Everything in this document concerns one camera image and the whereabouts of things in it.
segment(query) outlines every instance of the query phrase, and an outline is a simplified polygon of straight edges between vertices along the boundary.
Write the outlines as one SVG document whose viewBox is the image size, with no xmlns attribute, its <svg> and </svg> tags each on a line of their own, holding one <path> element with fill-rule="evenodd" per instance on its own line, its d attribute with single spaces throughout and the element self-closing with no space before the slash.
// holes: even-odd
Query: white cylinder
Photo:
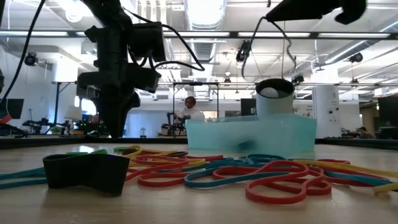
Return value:
<svg viewBox="0 0 398 224">
<path fill-rule="evenodd" d="M 256 111 L 259 119 L 269 114 L 292 113 L 294 85 L 284 79 L 271 78 L 256 87 Z"/>
<path fill-rule="evenodd" d="M 316 86 L 312 90 L 317 138 L 341 137 L 340 106 L 337 86 Z"/>
</svg>

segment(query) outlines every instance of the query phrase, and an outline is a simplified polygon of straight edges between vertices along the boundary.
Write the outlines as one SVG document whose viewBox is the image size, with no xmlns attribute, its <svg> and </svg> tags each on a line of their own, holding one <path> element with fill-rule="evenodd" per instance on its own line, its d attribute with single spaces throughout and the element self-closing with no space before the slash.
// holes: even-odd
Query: white shirt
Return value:
<svg viewBox="0 0 398 224">
<path fill-rule="evenodd" d="M 181 112 L 177 113 L 177 115 L 181 118 L 189 115 L 191 119 L 205 119 L 205 115 L 196 106 L 191 109 L 185 107 Z"/>
</svg>

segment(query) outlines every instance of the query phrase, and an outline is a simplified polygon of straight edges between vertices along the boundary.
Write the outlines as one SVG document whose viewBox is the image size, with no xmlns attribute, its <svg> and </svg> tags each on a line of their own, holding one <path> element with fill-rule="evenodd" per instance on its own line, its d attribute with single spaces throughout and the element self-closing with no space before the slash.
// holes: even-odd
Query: wooden table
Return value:
<svg viewBox="0 0 398 224">
<path fill-rule="evenodd" d="M 0 151 L 0 172 L 41 167 L 49 154 L 109 149 L 118 145 L 50 146 Z M 146 145 L 154 149 L 186 150 L 185 145 Z M 194 152 L 196 155 L 208 154 Z M 341 146 L 316 146 L 317 158 L 346 159 L 359 166 L 398 170 L 398 152 Z M 150 188 L 126 184 L 121 197 L 104 198 L 76 187 L 46 185 L 0 190 L 0 223 L 398 223 L 398 193 L 375 196 L 370 189 L 334 185 L 331 195 L 308 197 L 295 205 L 263 205 L 245 198 L 246 183 L 214 189 L 182 185 Z M 265 195 L 286 196 L 259 187 Z"/>
</svg>

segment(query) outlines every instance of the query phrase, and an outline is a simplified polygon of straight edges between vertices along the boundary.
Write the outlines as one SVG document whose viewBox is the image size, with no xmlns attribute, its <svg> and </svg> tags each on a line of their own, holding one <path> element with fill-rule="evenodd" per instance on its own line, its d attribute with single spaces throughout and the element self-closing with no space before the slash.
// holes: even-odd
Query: light blue plastic container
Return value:
<svg viewBox="0 0 398 224">
<path fill-rule="evenodd" d="M 317 121 L 296 114 L 186 121 L 189 149 L 313 158 Z"/>
</svg>

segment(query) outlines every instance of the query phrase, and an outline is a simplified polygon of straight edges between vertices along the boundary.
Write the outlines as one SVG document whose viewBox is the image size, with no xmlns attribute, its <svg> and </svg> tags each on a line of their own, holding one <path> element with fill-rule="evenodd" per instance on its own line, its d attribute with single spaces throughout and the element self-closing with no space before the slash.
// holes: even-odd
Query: white ball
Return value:
<svg viewBox="0 0 398 224">
<path fill-rule="evenodd" d="M 265 96 L 265 97 L 268 97 L 268 98 L 278 98 L 279 97 L 278 91 L 276 89 L 274 89 L 274 88 L 271 88 L 271 87 L 263 88 L 260 91 L 260 94 L 262 96 Z"/>
</svg>

